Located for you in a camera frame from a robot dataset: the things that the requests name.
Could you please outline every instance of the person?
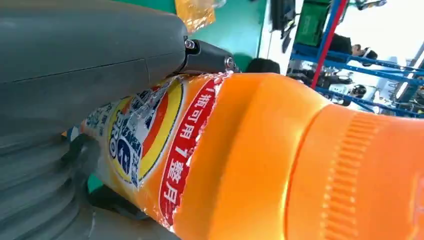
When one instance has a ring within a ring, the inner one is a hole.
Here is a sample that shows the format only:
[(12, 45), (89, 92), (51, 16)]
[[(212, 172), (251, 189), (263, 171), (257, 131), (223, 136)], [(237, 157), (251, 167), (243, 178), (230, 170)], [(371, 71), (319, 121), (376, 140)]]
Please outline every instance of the person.
[[(352, 45), (350, 37), (338, 35), (336, 33), (334, 34), (332, 38), (332, 41), (328, 50), (337, 52), (337, 53), (348, 54), (348, 55), (352, 55), (356, 57), (363, 57), (363, 58), (373, 59), (373, 60), (376, 60), (378, 58), (378, 54), (375, 51), (371, 50), (371, 48), (366, 47), (362, 49), (362, 46), (360, 44)], [(326, 59), (330, 61), (334, 61), (334, 62), (339, 62), (339, 63), (347, 62), (347, 59), (342, 59), (340, 57), (334, 57), (329, 55), (327, 55)], [(365, 63), (362, 63), (362, 65), (364, 67), (369, 67), (371, 66), (371, 63), (365, 62)]]

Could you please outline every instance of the green box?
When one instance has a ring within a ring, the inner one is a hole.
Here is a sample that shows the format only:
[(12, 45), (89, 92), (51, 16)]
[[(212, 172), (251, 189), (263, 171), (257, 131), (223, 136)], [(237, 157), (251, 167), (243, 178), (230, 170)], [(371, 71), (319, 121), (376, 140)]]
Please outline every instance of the green box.
[(295, 42), (310, 46), (317, 46), (323, 34), (329, 4), (305, 2), (300, 14)]

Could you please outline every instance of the plastic bottle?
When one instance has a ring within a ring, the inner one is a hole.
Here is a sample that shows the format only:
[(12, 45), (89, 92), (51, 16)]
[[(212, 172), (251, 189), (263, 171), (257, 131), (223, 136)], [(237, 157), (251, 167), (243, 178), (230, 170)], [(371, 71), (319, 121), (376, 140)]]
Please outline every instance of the plastic bottle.
[(183, 240), (424, 239), (424, 122), (288, 77), (175, 77), (81, 130), (97, 176)]

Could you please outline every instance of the red pole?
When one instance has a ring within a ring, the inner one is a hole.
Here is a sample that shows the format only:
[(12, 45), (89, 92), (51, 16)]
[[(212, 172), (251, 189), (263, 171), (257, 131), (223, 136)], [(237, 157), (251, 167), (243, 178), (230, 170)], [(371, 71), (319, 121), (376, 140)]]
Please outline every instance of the red pole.
[(338, 6), (338, 10), (335, 14), (334, 21), (329, 23), (329, 24), (331, 24), (331, 28), (330, 28), (330, 31), (328, 32), (327, 38), (325, 39), (325, 45), (322, 48), (322, 53), (319, 56), (318, 65), (316, 66), (315, 75), (313, 75), (312, 84), (310, 85), (310, 87), (312, 89), (315, 89), (315, 87), (317, 86), (318, 77), (320, 76), (321, 68), (324, 65), (324, 61), (325, 61), (327, 53), (329, 51), (330, 44), (333, 40), (334, 32), (336, 30), (337, 24), (339, 23), (340, 17), (342, 16), (343, 10), (345, 9), (346, 3), (347, 3), (347, 0), (341, 0), (340, 1), (340, 5)]

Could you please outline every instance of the orange plastic bag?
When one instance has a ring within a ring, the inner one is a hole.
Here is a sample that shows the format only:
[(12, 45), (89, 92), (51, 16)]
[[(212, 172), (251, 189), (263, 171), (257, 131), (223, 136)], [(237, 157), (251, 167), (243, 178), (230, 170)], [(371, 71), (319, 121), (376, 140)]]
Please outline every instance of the orange plastic bag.
[(175, 0), (175, 8), (190, 34), (215, 22), (214, 0)]

